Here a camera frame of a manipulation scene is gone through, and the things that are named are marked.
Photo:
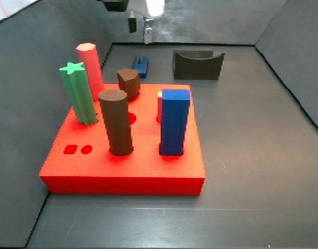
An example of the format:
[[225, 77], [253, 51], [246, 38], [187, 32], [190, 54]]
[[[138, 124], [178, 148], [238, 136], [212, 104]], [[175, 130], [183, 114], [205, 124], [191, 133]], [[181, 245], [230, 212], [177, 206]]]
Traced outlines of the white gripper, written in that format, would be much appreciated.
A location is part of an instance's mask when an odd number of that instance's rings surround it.
[[[147, 16], [149, 17], [158, 17], [163, 14], [165, 11], [165, 0], [146, 0], [146, 7], [147, 7]], [[143, 27], [143, 42], [145, 44], [153, 43], [153, 33], [154, 33], [154, 19], [143, 17], [145, 20], [145, 27]], [[129, 32], [135, 33], [138, 30], [137, 27], [137, 17], [135, 12], [130, 11], [129, 15]]]

